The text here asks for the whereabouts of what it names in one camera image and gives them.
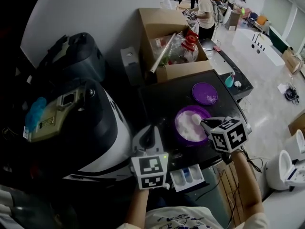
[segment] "white floor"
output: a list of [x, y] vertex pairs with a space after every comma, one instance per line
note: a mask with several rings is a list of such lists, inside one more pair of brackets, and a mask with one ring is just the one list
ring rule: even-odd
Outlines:
[[[178, 2], [172, 0], [171, 3], [175, 9]], [[284, 149], [285, 140], [291, 136], [288, 125], [305, 109], [305, 91], [303, 90], [305, 89], [305, 79], [300, 73], [292, 75], [286, 67], [283, 67], [278, 75], [264, 81], [261, 78], [264, 72], [257, 73], [253, 70], [255, 59], [244, 58], [232, 45], [234, 35], [235, 31], [228, 31], [224, 26], [219, 25], [214, 33], [213, 41], [219, 40], [220, 43], [217, 44], [240, 68], [254, 87], [250, 95], [240, 102], [240, 106], [252, 127], [246, 150], [251, 157], [261, 158], [264, 162], [264, 168], [269, 159]], [[211, 65], [214, 65], [218, 73], [227, 72], [227, 68], [220, 69], [214, 63]], [[292, 83], [296, 87], [300, 96], [299, 105], [294, 105], [285, 99], [277, 89], [280, 83]], [[259, 159], [254, 160], [254, 163], [259, 167], [262, 166]], [[268, 187], [264, 174], [255, 171], [255, 175], [262, 194], [265, 195]]]

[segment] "purple lid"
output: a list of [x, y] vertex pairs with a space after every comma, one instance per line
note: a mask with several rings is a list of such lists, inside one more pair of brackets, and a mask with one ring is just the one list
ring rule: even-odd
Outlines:
[[194, 99], [203, 105], [214, 104], [218, 99], [216, 89], [208, 83], [197, 83], [192, 90]]

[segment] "teal bottle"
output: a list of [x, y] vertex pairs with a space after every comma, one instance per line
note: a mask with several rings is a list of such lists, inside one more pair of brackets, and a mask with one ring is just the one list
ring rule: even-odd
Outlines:
[[227, 88], [230, 88], [233, 86], [234, 83], [234, 77], [235, 77], [235, 72], [232, 72], [228, 78], [225, 80], [224, 84], [227, 86]]

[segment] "white sink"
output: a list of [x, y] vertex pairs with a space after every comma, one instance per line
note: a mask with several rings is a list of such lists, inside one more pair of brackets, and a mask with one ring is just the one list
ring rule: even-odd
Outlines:
[[206, 51], [205, 54], [209, 59], [210, 65], [219, 75], [234, 71], [217, 51], [210, 50]]
[[285, 62], [263, 37], [258, 36], [255, 43], [257, 35], [252, 30], [237, 29], [232, 44], [252, 64], [252, 69], [262, 79], [268, 80], [281, 70]]

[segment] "white shirt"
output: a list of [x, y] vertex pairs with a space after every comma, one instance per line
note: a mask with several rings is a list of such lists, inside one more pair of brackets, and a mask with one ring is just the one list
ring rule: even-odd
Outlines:
[[198, 0], [198, 15], [203, 15], [205, 12], [211, 13], [211, 17], [208, 19], [198, 19], [199, 25], [202, 28], [209, 29], [214, 24], [214, 9], [212, 2], [210, 0]]
[[246, 3], [242, 0], [229, 0], [230, 3], [235, 4], [239, 8], [245, 8]]
[[162, 9], [172, 10], [172, 4], [170, 0], [160, 0], [160, 6]]
[[[165, 207], [146, 213], [146, 229], [223, 229], [211, 211], [205, 207]], [[264, 213], [252, 215], [244, 224], [244, 229], [267, 229], [268, 219]], [[118, 229], [139, 229], [130, 224], [123, 224]]]

